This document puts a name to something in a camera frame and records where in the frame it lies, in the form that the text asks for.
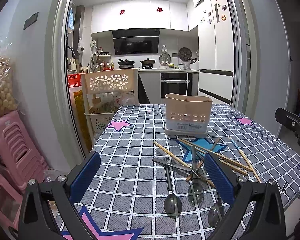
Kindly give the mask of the blue patterned chopstick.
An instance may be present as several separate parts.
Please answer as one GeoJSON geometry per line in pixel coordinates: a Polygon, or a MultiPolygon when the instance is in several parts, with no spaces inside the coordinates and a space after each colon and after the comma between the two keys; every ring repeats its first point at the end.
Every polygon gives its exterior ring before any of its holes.
{"type": "Polygon", "coordinates": [[[229,140],[233,143],[233,145],[235,146],[235,148],[237,148],[238,152],[241,154],[242,158],[245,160],[245,162],[247,163],[247,165],[251,168],[254,176],[256,177],[257,181],[259,183],[261,183],[261,180],[259,178],[259,176],[257,175],[255,169],[253,168],[252,164],[250,163],[249,159],[247,158],[247,156],[245,155],[245,153],[241,150],[241,148],[236,144],[236,142],[234,141],[234,139],[232,139],[232,137],[228,136],[229,140]]]}

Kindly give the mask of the black handled clear spoon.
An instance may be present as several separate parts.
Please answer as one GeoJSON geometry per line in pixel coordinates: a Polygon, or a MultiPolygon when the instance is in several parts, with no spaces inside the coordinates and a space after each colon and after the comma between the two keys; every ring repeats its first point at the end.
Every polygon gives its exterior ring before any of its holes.
{"type": "Polygon", "coordinates": [[[177,219],[182,213],[183,206],[181,200],[173,193],[170,167],[167,165],[165,165],[164,167],[168,190],[168,195],[164,200],[164,210],[168,217],[177,219]]]}
{"type": "MultiPolygon", "coordinates": [[[[192,170],[195,172],[197,170],[197,157],[195,146],[191,147],[192,155],[192,170]]],[[[204,190],[202,185],[198,182],[198,176],[195,173],[192,174],[192,182],[188,189],[188,198],[190,202],[194,205],[198,205],[204,199],[204,190]]]]}
{"type": "Polygon", "coordinates": [[[209,210],[208,224],[212,228],[216,228],[224,217],[224,207],[222,205],[222,199],[217,197],[217,202],[209,210]]]}

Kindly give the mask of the black handled utensil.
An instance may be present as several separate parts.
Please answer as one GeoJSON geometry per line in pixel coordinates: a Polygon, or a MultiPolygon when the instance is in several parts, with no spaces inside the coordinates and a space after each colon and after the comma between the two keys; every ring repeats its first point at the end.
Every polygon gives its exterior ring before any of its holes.
{"type": "Polygon", "coordinates": [[[196,175],[198,178],[207,179],[206,176],[198,173],[197,171],[193,170],[191,167],[186,167],[184,165],[175,164],[175,163],[165,161],[165,160],[162,160],[162,159],[159,159],[159,158],[153,158],[152,161],[157,163],[157,164],[160,164],[160,165],[165,165],[165,166],[169,166],[169,167],[172,167],[172,168],[176,168],[176,169],[179,169],[179,170],[189,172],[190,174],[196,175]]]}

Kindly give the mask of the thick bamboo chopstick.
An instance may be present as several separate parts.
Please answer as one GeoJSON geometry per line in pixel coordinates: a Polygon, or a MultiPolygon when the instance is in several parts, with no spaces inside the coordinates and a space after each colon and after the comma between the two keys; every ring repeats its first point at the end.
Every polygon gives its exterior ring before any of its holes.
{"type": "Polygon", "coordinates": [[[157,146],[158,148],[160,148],[163,152],[165,152],[166,154],[168,154],[170,157],[172,157],[174,160],[176,160],[181,165],[184,165],[185,167],[191,168],[190,165],[188,165],[187,163],[185,163],[184,161],[182,161],[180,158],[178,158],[177,156],[175,156],[172,152],[170,152],[169,150],[167,150],[166,148],[164,148],[163,146],[161,146],[156,141],[153,141],[153,144],[155,146],[157,146]]]}

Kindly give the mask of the thin brown chopstick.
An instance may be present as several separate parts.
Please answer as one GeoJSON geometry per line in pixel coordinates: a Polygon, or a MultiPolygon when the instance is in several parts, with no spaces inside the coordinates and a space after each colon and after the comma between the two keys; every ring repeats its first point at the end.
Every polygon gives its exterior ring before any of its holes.
{"type": "MultiPolygon", "coordinates": [[[[218,140],[216,141],[216,143],[212,146],[212,149],[210,150],[211,152],[213,152],[213,149],[215,148],[215,146],[219,143],[220,138],[218,138],[218,140]]],[[[196,157],[195,160],[197,159],[197,157],[199,157],[201,160],[199,162],[199,164],[197,164],[197,168],[196,171],[198,172],[198,170],[202,167],[203,163],[204,163],[204,155],[206,154],[206,152],[203,151],[203,148],[201,147],[197,147],[194,145],[194,143],[190,142],[190,141],[186,141],[184,140],[184,143],[187,143],[189,146],[192,147],[191,152],[195,152],[196,153],[196,157]]],[[[187,178],[186,181],[189,182],[191,179],[194,179],[194,176],[192,174],[190,174],[187,178]]]]}

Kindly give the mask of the pink plastic stool stack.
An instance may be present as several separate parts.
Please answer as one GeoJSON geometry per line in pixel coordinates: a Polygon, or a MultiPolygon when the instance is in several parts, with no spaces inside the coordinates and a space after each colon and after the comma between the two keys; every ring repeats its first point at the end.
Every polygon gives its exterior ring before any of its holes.
{"type": "Polygon", "coordinates": [[[17,111],[0,117],[0,225],[18,229],[23,194],[30,179],[41,183],[48,169],[17,111]]]}

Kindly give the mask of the white refrigerator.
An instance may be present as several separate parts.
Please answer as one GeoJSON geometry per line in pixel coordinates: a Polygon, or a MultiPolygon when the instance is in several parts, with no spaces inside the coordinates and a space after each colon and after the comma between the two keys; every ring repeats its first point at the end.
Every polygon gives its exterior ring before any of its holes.
{"type": "Polygon", "coordinates": [[[234,35],[228,0],[203,0],[197,7],[198,93],[230,104],[234,85],[234,35]]]}

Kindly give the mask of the beige plastic utensil holder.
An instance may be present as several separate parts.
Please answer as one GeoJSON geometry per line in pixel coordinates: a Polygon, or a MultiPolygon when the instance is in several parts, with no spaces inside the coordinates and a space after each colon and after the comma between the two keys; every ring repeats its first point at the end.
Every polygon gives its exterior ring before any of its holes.
{"type": "Polygon", "coordinates": [[[166,135],[188,135],[195,138],[207,137],[212,99],[208,96],[186,96],[169,93],[166,102],[166,135]]]}

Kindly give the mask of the grey checked star tablecloth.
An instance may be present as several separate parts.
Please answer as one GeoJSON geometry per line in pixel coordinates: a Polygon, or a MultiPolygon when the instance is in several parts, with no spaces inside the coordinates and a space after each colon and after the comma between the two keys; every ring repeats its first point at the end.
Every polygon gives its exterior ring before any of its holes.
{"type": "MultiPolygon", "coordinates": [[[[94,145],[101,165],[83,198],[76,203],[102,239],[208,239],[210,208],[217,191],[203,183],[204,199],[194,205],[188,198],[189,184],[183,171],[171,171],[174,193],[183,211],[179,218],[168,217],[164,200],[168,190],[164,168],[152,161],[166,153],[156,141],[178,158],[187,150],[178,139],[164,132],[165,107],[143,105],[121,107],[114,116],[123,122],[117,131],[106,129],[94,145]]],[[[234,161],[246,164],[232,137],[253,165],[260,180],[275,180],[283,189],[284,207],[300,196],[300,155],[257,122],[227,105],[213,105],[208,127],[207,147],[234,161]]]]}

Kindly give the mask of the black built-in oven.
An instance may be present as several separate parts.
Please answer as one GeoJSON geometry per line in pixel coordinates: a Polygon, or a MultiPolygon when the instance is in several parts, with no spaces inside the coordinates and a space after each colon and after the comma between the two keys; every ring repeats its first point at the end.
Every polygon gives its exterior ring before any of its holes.
{"type": "Polygon", "coordinates": [[[161,97],[170,93],[192,96],[192,74],[162,72],[161,97]]]}

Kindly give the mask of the bag of dried beans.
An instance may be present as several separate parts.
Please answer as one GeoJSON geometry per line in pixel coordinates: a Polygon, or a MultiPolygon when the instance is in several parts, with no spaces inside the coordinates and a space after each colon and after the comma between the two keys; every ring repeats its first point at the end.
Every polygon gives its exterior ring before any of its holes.
{"type": "Polygon", "coordinates": [[[13,96],[14,62],[10,58],[11,46],[6,37],[0,36],[0,117],[18,108],[13,96]]]}

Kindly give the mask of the red plastic basket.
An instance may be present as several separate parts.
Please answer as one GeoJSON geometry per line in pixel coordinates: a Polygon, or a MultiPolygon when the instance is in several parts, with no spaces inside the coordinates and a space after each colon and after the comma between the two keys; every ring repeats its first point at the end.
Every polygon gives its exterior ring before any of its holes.
{"type": "Polygon", "coordinates": [[[70,74],[68,75],[68,87],[74,88],[74,87],[80,87],[81,86],[81,75],[76,74],[70,74]]]}

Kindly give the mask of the beige flower storage rack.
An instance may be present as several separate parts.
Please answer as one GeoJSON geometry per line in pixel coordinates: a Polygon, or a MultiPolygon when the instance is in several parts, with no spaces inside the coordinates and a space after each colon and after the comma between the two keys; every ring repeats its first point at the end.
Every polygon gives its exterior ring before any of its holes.
{"type": "Polygon", "coordinates": [[[121,106],[139,104],[136,68],[84,73],[81,84],[91,140],[104,132],[121,106]]]}

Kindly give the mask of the black pot on stove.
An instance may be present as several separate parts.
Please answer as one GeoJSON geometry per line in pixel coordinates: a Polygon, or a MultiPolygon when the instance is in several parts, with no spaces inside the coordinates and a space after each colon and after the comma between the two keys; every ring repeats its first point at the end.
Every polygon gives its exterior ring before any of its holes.
{"type": "Polygon", "coordinates": [[[143,69],[152,69],[153,65],[155,64],[155,60],[146,59],[140,61],[140,63],[143,69]]]}

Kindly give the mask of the black wok on stove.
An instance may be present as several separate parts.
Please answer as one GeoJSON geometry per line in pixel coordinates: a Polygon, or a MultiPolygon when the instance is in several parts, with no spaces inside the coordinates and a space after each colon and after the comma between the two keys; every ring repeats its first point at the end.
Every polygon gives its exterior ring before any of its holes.
{"type": "Polygon", "coordinates": [[[134,61],[130,61],[130,60],[122,60],[119,59],[118,61],[118,65],[120,69],[130,69],[130,68],[134,68],[134,61]]]}

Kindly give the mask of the black range hood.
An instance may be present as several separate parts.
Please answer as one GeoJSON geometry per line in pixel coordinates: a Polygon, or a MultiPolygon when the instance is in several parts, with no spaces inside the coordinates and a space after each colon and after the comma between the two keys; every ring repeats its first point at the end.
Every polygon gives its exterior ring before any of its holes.
{"type": "Polygon", "coordinates": [[[115,55],[156,54],[160,29],[136,28],[112,31],[115,55]]]}

